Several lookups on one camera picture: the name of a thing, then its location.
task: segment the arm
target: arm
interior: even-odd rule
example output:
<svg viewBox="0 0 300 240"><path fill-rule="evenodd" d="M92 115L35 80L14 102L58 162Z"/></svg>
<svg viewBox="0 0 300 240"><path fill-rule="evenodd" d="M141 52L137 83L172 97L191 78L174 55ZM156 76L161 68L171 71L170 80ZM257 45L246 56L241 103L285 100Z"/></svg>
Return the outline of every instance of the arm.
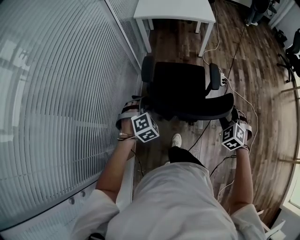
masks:
<svg viewBox="0 0 300 240"><path fill-rule="evenodd" d="M253 183L249 152L245 148L236 150L236 170L230 199L230 213L253 202Z"/></svg>
<svg viewBox="0 0 300 240"><path fill-rule="evenodd" d="M136 102L130 102L125 106L135 105ZM127 135L134 135L131 119L122 120L122 132ZM129 156L130 150L135 144L135 140L124 140L119 141L116 149L114 150L111 158L107 162L104 170L96 184L96 189L101 190L107 196L109 196L114 202L116 202L118 193L121 188L121 183L123 179L123 174L125 170L125 165L127 158Z"/></svg>

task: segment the hand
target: hand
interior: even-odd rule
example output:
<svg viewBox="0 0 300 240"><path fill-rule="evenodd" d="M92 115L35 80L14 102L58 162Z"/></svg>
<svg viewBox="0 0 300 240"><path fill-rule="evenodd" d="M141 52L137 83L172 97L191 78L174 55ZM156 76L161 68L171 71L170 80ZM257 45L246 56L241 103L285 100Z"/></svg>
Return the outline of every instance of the hand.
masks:
<svg viewBox="0 0 300 240"><path fill-rule="evenodd" d="M133 101L133 102L126 103L125 107L131 106L131 105L138 105L138 101ZM126 111L126 113L128 113L128 112L137 112L137 109L130 109L130 110ZM125 119L122 120L122 122L121 122L121 132L125 133L129 136L133 136L135 134L130 118L125 118ZM128 138L129 136L123 135L123 136L120 136L120 137L121 138Z"/></svg>

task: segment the wall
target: wall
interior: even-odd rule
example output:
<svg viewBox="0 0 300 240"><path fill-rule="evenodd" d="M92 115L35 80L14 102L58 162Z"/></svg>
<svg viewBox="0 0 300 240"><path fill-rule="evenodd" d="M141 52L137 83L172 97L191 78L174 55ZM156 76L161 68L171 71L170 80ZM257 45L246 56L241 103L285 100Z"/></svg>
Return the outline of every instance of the wall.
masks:
<svg viewBox="0 0 300 240"><path fill-rule="evenodd" d="M294 4L279 24L276 25L276 28L285 33L287 38L285 47L289 47L293 43L296 30L300 28L300 7L298 4Z"/></svg>
<svg viewBox="0 0 300 240"><path fill-rule="evenodd" d="M135 14L135 9L138 0L106 0L108 4L111 5L112 10L116 14L126 37L132 46L135 55L140 63L142 63L145 56L146 49L140 34L139 28L133 15Z"/></svg>
<svg viewBox="0 0 300 240"><path fill-rule="evenodd" d="M132 199L132 182L134 158L127 161L123 175L122 185L117 197L117 206L122 211ZM80 193L72 196L74 204L69 199L61 202L55 207L31 218L30 220L1 232L5 240L67 240L76 222L76 217L81 208L88 200L96 183L89 185Z"/></svg>
<svg viewBox="0 0 300 240"><path fill-rule="evenodd" d="M97 180L117 115L136 94L143 49L132 36L131 51L103 0L4 0L0 22L2 231Z"/></svg>
<svg viewBox="0 0 300 240"><path fill-rule="evenodd" d="M286 240L296 240L300 235L300 217L290 212L289 210L282 209L273 227L285 220L281 231L286 235Z"/></svg>

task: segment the white table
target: white table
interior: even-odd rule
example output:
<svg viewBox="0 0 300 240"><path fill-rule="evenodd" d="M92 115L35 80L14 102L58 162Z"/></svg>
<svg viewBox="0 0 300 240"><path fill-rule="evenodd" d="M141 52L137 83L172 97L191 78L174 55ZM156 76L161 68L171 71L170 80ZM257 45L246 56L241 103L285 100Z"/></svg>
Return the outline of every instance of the white table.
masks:
<svg viewBox="0 0 300 240"><path fill-rule="evenodd" d="M181 19L198 22L196 33L199 33L200 24L208 23L199 57L202 57L214 23L215 16L208 0L139 0L134 18L140 29L147 52L151 52L151 46L143 20L149 21L149 27L153 30L152 19Z"/></svg>

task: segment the wrist strap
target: wrist strap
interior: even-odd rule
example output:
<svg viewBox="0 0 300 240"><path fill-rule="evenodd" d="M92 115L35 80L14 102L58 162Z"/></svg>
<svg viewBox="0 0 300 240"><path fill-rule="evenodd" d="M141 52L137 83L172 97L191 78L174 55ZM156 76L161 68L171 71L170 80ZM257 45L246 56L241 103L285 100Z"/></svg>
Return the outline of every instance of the wrist strap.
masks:
<svg viewBox="0 0 300 240"><path fill-rule="evenodd" d="M127 138L117 138L118 141L124 141L124 140L130 140L130 139L133 139L133 140L136 140L137 137L134 135L134 136L130 136L130 137L127 137Z"/></svg>
<svg viewBox="0 0 300 240"><path fill-rule="evenodd" d="M246 150L248 150L248 152L250 151L250 148L248 145L241 146L238 149L240 149L240 148L246 149Z"/></svg>
<svg viewBox="0 0 300 240"><path fill-rule="evenodd" d="M123 132L120 132L120 133L119 133L119 136L128 136L128 137L132 137L132 135L129 135L129 134L126 134L126 133L123 133Z"/></svg>

